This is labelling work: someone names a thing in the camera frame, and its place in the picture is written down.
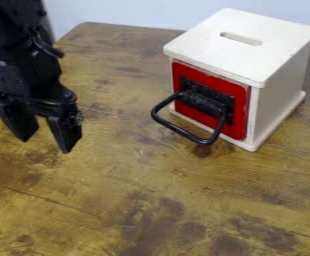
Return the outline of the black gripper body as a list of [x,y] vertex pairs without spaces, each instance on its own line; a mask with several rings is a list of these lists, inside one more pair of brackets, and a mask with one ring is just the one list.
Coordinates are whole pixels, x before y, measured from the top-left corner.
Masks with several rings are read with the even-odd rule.
[[59,58],[53,47],[0,47],[0,117],[57,116],[78,119],[75,93],[62,84]]

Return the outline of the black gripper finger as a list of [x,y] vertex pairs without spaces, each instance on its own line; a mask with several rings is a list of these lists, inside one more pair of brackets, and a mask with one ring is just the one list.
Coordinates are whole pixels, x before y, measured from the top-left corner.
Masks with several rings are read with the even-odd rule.
[[38,119],[25,106],[0,97],[0,119],[17,138],[27,142],[39,129]]
[[65,115],[50,115],[47,124],[51,129],[59,148],[65,154],[70,153],[82,139],[82,112],[70,112]]

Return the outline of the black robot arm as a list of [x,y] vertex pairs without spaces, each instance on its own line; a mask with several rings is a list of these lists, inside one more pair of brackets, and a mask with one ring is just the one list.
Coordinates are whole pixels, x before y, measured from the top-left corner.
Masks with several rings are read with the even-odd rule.
[[82,112],[75,93],[61,83],[59,59],[42,24],[42,0],[0,0],[0,119],[26,142],[45,117],[61,150],[82,139]]

